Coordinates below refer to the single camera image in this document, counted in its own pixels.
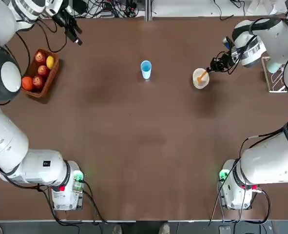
plastic cup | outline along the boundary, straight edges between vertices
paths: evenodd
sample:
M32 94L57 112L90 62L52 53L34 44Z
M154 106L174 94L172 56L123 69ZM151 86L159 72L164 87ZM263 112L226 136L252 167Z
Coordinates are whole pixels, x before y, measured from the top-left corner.
M140 65L140 69L142 70L142 75L144 79L149 79L150 78L150 74L152 72L152 64L151 62L145 60L142 61L141 65Z
M206 73L200 82L198 82L197 78L200 77L206 70L203 68L197 68L193 74L192 74L192 82L193 85L197 88L197 89L203 89L204 87L206 87L209 83L209 74Z

green light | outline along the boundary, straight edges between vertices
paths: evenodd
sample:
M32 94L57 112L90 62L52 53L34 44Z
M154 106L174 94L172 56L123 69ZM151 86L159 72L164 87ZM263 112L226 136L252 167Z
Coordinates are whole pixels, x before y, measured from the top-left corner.
M229 170L228 169L223 169L220 171L219 176L220 179L226 179L227 175L229 174Z
M73 188L72 191L74 191L75 193L82 193L83 192L83 183L82 180L84 179L84 175L81 171L77 170L74 171L74 184L73 184Z

metal rack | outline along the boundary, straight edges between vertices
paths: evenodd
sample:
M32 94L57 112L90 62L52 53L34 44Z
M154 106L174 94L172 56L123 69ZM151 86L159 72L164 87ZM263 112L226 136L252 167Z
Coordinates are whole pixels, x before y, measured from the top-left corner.
M266 78L267 88L269 93L286 93L286 87L283 82L284 65L282 65L278 71L274 74L269 73L266 69L266 63L270 57L262 57L262 65Z

person's foot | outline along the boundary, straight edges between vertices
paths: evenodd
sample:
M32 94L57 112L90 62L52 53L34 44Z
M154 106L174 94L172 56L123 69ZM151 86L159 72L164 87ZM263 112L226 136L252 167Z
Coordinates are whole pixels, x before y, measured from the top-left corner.
M116 224L113 229L113 234L122 234L122 227L119 224Z
M170 234L170 226L167 223L162 224L159 228L159 234Z

blue cup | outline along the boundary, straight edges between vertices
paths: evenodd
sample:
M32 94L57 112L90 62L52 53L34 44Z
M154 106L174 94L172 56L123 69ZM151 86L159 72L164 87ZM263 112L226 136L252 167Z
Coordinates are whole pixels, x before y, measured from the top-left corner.
M140 65L140 69L142 71L142 75L144 79L149 79L150 78L150 74L152 72L152 64L151 62L145 60L142 61L141 65Z

